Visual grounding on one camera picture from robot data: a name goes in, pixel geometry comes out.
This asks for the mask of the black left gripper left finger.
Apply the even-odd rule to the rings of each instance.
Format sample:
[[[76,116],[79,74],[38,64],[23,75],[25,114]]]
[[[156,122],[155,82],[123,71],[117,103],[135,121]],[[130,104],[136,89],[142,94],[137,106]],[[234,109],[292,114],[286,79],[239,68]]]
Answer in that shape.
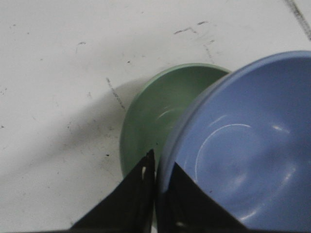
[[[104,200],[71,230],[150,230],[155,195],[155,155],[149,150]]]

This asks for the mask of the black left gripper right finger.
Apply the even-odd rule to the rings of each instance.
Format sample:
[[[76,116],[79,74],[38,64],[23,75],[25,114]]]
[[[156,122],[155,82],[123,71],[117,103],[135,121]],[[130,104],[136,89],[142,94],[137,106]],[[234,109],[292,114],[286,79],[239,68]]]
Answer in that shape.
[[[205,194],[175,163],[167,191],[158,198],[159,230],[247,230]]]

